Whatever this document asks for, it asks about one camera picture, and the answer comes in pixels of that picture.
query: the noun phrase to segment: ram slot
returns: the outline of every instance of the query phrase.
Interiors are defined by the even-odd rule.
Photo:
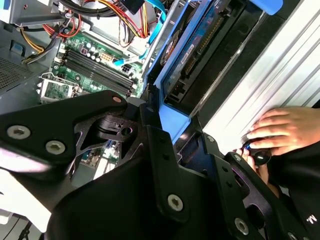
[[[87,68],[84,68],[83,66],[79,65],[79,64],[76,64],[74,62],[65,62],[64,65],[68,68],[68,69],[71,69],[72,71],[75,71],[119,94],[122,94],[122,95],[129,95],[130,93],[130,90],[126,87],[123,87],[119,84],[116,84],[112,81],[109,81],[108,79],[104,78],[103,76],[99,75],[99,74],[94,74],[92,75],[92,72],[90,72]]]
[[[103,65],[100,65],[99,63],[96,63],[95,61],[81,55],[80,53],[77,53],[73,50],[70,50],[67,52],[66,59],[68,61],[74,61],[76,63],[81,63],[84,67],[90,68],[92,72],[96,72],[106,78],[108,78],[110,81],[116,82],[118,84],[123,85],[124,87],[131,87],[134,82],[119,73],[115,72],[112,69],[109,69]]]

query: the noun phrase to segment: screw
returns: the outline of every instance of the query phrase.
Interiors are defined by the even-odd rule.
[[[117,96],[114,96],[112,99],[113,99],[113,101],[115,101],[117,103],[121,103],[122,102],[121,98],[119,98]]]
[[[60,141],[52,140],[46,143],[45,149],[48,153],[59,155],[66,150],[66,146]]]
[[[239,155],[237,155],[237,154],[234,155],[234,158],[235,158],[235,160],[237,160],[238,162],[241,161],[241,157],[240,157]]]
[[[184,208],[184,203],[182,202],[181,198],[175,194],[170,194],[168,196],[168,204],[177,212],[180,212]]]
[[[13,139],[22,140],[31,135],[31,131],[26,126],[13,125],[6,130],[6,134]]]
[[[298,240],[293,233],[288,232],[288,235],[289,235],[290,240]]]
[[[212,143],[215,142],[215,140],[214,140],[214,138],[212,136],[208,135],[208,136],[206,136],[206,138],[209,139],[209,141],[212,142]]]
[[[241,218],[237,217],[234,220],[234,224],[236,228],[243,234],[243,235],[248,235],[249,234],[249,228],[245,221],[243,221]]]

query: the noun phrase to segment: blue plastic bracket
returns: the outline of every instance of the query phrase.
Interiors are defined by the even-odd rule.
[[[276,14],[283,6],[283,0],[250,0],[269,15]]]
[[[0,9],[8,10],[10,8],[11,0],[0,0]]]

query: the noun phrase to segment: ventilation grille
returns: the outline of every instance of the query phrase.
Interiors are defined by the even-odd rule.
[[[0,57],[0,90],[32,74],[28,69]]]

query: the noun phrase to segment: orange wire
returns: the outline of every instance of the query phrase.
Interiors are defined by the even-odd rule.
[[[73,24],[72,24],[72,30],[70,31],[70,33],[68,33],[68,34],[59,33],[57,35],[58,37],[61,37],[61,38],[72,38],[72,37],[74,37],[75,35],[77,35],[79,33],[80,28],[81,28],[81,23],[82,23],[81,15],[79,15],[78,28],[74,33],[72,33],[72,32],[76,29],[76,23],[75,23],[75,20],[73,18],[71,19],[71,21],[72,21]],[[52,34],[55,33],[55,30],[52,27],[50,27],[50,26],[48,26],[46,24],[43,24],[43,28],[49,35],[52,35]]]

